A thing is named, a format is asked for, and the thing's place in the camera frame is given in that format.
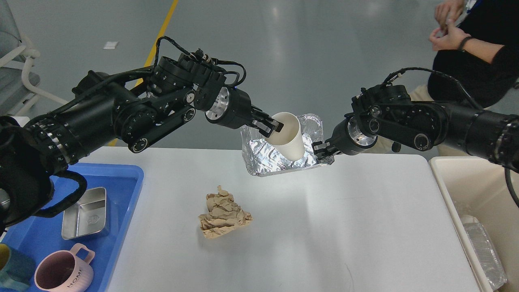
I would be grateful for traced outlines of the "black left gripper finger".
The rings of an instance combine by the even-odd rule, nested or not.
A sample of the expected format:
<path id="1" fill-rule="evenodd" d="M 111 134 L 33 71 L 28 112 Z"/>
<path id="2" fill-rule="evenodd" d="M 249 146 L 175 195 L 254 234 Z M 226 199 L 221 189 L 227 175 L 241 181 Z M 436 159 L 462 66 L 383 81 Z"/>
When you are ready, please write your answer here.
<path id="1" fill-rule="evenodd" d="M 254 105 L 251 106 L 251 115 L 252 120 L 274 120 L 274 118 L 272 118 L 267 113 L 263 112 L 260 108 Z M 278 122 L 278 128 L 276 132 L 280 133 L 283 127 L 284 124 L 282 122 Z"/>
<path id="2" fill-rule="evenodd" d="M 277 131 L 278 121 L 276 120 L 252 120 L 249 126 L 251 128 L 258 129 L 259 133 L 266 138 L 269 138 L 271 134 Z"/>

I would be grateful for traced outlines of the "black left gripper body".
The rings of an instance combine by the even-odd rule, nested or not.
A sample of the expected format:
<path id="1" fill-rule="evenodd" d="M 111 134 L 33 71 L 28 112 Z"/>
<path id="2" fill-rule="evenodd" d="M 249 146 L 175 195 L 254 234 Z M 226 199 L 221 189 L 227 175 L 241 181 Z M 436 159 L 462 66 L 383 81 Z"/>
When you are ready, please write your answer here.
<path id="1" fill-rule="evenodd" d="M 206 120 L 212 124 L 237 129 L 252 124 L 251 110 L 252 103 L 245 91 L 223 87 L 213 106 L 205 112 L 205 115 Z"/>

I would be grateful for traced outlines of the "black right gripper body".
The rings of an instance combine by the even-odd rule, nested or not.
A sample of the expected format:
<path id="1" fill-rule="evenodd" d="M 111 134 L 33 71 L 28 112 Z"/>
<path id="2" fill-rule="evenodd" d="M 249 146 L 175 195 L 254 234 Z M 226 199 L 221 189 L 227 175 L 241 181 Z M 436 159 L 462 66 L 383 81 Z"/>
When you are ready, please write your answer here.
<path id="1" fill-rule="evenodd" d="M 333 155 L 358 155 L 372 148 L 377 140 L 377 136 L 362 133 L 354 117 L 346 117 L 332 131 L 329 150 Z"/>

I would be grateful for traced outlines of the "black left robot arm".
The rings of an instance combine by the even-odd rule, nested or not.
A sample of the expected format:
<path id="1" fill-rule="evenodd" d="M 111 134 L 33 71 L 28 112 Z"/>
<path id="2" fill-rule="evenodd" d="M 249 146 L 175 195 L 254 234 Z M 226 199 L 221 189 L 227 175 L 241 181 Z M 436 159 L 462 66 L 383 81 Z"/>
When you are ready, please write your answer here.
<path id="1" fill-rule="evenodd" d="M 235 61 L 180 50 L 177 60 L 159 56 L 145 68 L 109 75 L 89 71 L 69 103 L 21 126 L 1 117 L 1 233 L 31 216 L 52 218 L 85 193 L 84 176 L 68 167 L 113 139 L 140 153 L 202 111 L 211 124 L 256 128 L 269 138 L 287 124 L 252 105 L 238 89 L 246 77 L 225 65 Z"/>

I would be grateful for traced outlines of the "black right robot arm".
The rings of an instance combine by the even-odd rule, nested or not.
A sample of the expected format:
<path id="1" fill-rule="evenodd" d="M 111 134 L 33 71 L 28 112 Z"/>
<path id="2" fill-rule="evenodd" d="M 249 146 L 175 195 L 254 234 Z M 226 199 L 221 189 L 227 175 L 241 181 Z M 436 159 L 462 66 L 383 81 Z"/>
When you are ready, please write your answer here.
<path id="1" fill-rule="evenodd" d="M 393 81 L 408 68 L 388 75 L 380 84 L 362 88 L 352 98 L 353 112 L 346 114 L 326 141 L 312 144 L 319 161 L 334 155 L 358 155 L 373 147 L 384 137 L 397 145 L 428 151 L 445 144 L 500 165 L 505 169 L 505 181 L 515 203 L 518 196 L 511 183 L 511 171 L 518 172 L 518 116 L 485 110 L 454 77 L 439 71 L 439 75 L 455 83 L 464 103 L 443 101 L 412 101 L 404 85 Z"/>

